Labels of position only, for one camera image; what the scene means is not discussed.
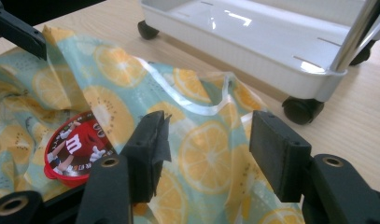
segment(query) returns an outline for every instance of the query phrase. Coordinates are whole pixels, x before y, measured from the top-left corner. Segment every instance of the black clamp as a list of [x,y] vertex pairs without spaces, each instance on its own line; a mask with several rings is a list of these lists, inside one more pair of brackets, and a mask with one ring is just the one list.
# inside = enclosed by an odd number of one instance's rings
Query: black clamp
[[311,145],[271,113],[254,111],[250,151],[282,203],[298,203],[313,223],[378,223],[380,192],[346,160],[311,157]]
[[4,10],[0,1],[0,36],[18,45],[38,58],[47,60],[44,36],[29,24]]

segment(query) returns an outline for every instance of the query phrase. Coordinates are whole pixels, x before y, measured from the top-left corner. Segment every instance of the cart leg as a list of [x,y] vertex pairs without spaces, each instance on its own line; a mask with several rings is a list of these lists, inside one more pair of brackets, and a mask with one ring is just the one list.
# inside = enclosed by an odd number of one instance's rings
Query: cart leg
[[289,97],[283,102],[286,117],[297,124],[312,122],[323,110],[324,103],[315,99],[298,99]]
[[353,59],[353,61],[350,63],[350,65],[358,65],[360,63],[363,63],[367,61],[370,58],[371,55],[371,48],[373,47],[373,44],[376,42],[376,40],[370,41],[364,49],[359,52],[359,54]]
[[137,23],[137,29],[139,30],[140,35],[146,40],[155,38],[155,36],[157,36],[160,32],[159,30],[148,26],[146,21],[140,21]]

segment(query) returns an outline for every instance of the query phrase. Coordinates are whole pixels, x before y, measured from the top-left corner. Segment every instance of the wooden table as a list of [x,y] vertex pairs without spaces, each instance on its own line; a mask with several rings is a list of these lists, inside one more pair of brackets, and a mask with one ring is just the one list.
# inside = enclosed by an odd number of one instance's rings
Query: wooden table
[[[107,0],[47,22],[117,42],[127,52],[148,61],[197,71],[233,71],[312,146],[312,154],[328,153],[351,162],[373,189],[380,191],[380,41],[369,61],[350,67],[344,80],[311,124],[287,120],[281,107],[287,95],[164,34],[147,41],[137,23],[143,11],[137,0]],[[42,30],[43,24],[36,28]],[[0,39],[0,53],[13,48]]]

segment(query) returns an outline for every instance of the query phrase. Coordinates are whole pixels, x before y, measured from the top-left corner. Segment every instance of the black object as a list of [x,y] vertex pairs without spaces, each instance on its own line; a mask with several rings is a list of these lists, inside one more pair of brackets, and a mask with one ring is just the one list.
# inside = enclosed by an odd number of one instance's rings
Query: black object
[[105,0],[0,0],[4,9],[31,26]]
[[342,158],[310,156],[311,145],[281,119],[254,111],[250,151],[281,202],[297,203],[310,223],[379,223],[380,192]]
[[85,185],[45,203],[35,191],[1,198],[0,223],[133,223],[132,203],[151,200],[170,160],[168,124],[163,111],[146,115],[119,155],[92,164]]
[[143,37],[146,40],[155,38],[160,32],[159,30],[147,25],[146,21],[140,21],[139,23],[137,23],[137,29],[141,37]]
[[368,42],[364,49],[362,49],[358,53],[358,55],[356,55],[356,57],[352,60],[350,65],[354,66],[367,61],[371,56],[371,48],[373,47],[373,44],[375,44],[375,42],[376,40],[370,40],[370,42]]
[[0,1],[0,36],[29,51],[36,57],[47,60],[44,36],[29,24],[4,10]]
[[315,99],[299,99],[290,96],[282,106],[288,119],[297,124],[306,124],[312,122],[320,114],[324,103]]

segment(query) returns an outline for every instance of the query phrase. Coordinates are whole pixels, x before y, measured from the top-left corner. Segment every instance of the black plastic part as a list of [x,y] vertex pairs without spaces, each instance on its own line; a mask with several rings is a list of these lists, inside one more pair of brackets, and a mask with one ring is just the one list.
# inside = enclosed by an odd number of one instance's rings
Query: black plastic part
[[373,47],[373,44],[375,43],[376,41],[375,40],[371,40],[365,47],[364,49],[361,50],[361,52],[359,52],[358,55],[356,55],[356,57],[352,60],[352,62],[350,63],[350,65],[358,65],[360,63],[363,63],[365,61],[367,61],[370,56],[371,56],[371,48]]
[[3,9],[0,2],[0,36],[47,60],[47,47],[44,36],[29,24],[14,17]]
[[380,198],[348,161],[332,155],[316,155],[310,176],[329,223],[380,223]]
[[21,191],[0,198],[0,224],[45,223],[45,207],[35,191]]
[[129,161],[133,203],[149,203],[156,192],[163,161],[170,160],[168,124],[163,111],[145,115],[120,153]]
[[139,23],[137,23],[137,29],[141,37],[143,37],[146,40],[155,38],[160,32],[159,30],[148,26],[146,24],[146,21],[140,21]]
[[46,201],[42,216],[48,224],[75,223],[84,189],[81,185]]
[[297,124],[312,122],[323,110],[324,103],[315,99],[289,97],[282,106],[288,119]]
[[279,200],[299,202],[311,145],[273,114],[254,111],[250,151]]
[[111,155],[93,163],[77,224],[133,223],[126,157]]

